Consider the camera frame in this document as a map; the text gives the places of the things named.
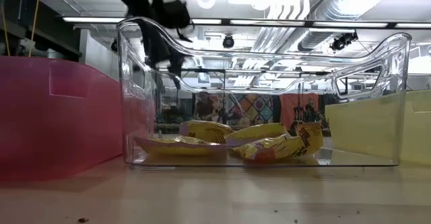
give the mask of transparent storage container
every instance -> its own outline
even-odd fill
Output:
[[[145,18],[125,20],[117,30],[124,158],[128,164],[143,167],[399,164],[411,40],[408,34],[389,36],[365,57],[340,58],[195,50],[183,46],[170,32]],[[142,35],[147,53],[141,44]],[[162,59],[162,54],[158,54],[161,51],[169,52],[173,59],[175,55],[187,55],[181,74],[168,72],[164,66],[168,60],[162,61],[157,70],[150,67],[151,61]],[[261,61],[272,65],[295,62],[302,65],[302,71],[239,67],[246,62]],[[332,68],[305,71],[304,65]],[[229,133],[241,134],[232,137],[220,133],[222,137],[215,138],[217,143],[208,141],[205,132],[208,127],[192,133],[191,126],[184,123],[197,118],[228,125]],[[279,124],[274,123],[279,122],[284,131],[278,135],[287,134],[268,139],[276,137],[277,131],[265,125],[277,128]],[[258,124],[264,126],[244,130]],[[317,140],[308,138],[308,133],[304,137],[303,129],[310,130],[307,126],[312,126],[309,133],[317,134]],[[184,137],[178,138],[180,134],[186,138],[199,135],[206,141],[189,144]],[[173,138],[182,142],[157,140]]]

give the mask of table surface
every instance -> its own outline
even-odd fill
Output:
[[[0,183],[2,223],[430,223],[431,168],[132,170]]]

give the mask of ductwork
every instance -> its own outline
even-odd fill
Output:
[[[323,0],[310,13],[310,20],[356,20],[372,9],[380,0]],[[313,51],[320,43],[332,36],[332,32],[311,32],[309,29],[295,29],[277,52]]]

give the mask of crumb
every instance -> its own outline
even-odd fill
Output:
[[[87,219],[87,218],[79,218],[78,219],[79,223],[86,223],[87,221],[89,221],[89,219]]]

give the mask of chip bag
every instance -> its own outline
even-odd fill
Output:
[[[297,128],[297,137],[285,134],[266,138],[235,147],[233,151],[248,160],[271,162],[287,157],[312,155],[323,146],[322,129],[319,122],[304,123]]]
[[[260,139],[267,137],[278,137],[284,134],[288,134],[288,132],[282,123],[268,123],[250,126],[238,130],[232,134],[227,135],[225,139],[226,143],[230,147],[239,147]]]
[[[204,120],[189,120],[180,124],[180,135],[195,137],[210,143],[226,143],[225,135],[233,133],[230,126]]]
[[[211,155],[226,150],[225,145],[209,143],[194,137],[184,136],[171,139],[144,139],[135,137],[135,142],[148,154]]]

